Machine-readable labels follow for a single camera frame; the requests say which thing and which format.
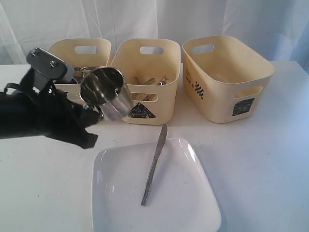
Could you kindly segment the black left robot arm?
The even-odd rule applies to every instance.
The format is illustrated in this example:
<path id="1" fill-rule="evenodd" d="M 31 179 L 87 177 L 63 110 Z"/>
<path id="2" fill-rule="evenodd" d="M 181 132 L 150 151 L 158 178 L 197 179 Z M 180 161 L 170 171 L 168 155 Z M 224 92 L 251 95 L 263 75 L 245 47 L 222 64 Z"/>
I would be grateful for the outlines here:
<path id="1" fill-rule="evenodd" d="M 20 83 L 8 83 L 0 93 L 0 137 L 45 136 L 50 139 L 93 148 L 98 135 L 86 128 L 99 122 L 101 115 L 70 101 L 67 94 L 47 81 L 42 90 L 33 90 L 34 69 Z"/>

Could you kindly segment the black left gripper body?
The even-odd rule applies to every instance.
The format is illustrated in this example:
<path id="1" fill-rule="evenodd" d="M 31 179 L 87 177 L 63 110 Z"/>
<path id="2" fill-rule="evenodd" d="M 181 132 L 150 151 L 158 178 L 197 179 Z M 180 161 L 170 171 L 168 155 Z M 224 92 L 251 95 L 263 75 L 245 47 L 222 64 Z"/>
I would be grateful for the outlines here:
<path id="1" fill-rule="evenodd" d="M 35 80 L 42 80 L 38 72 L 30 69 L 19 86 L 21 118 L 19 129 L 22 136 L 44 135 L 66 142 L 65 135 L 72 130 L 83 130 L 77 119 L 81 105 L 67 99 L 66 93 L 56 89 L 50 79 L 35 93 Z"/>

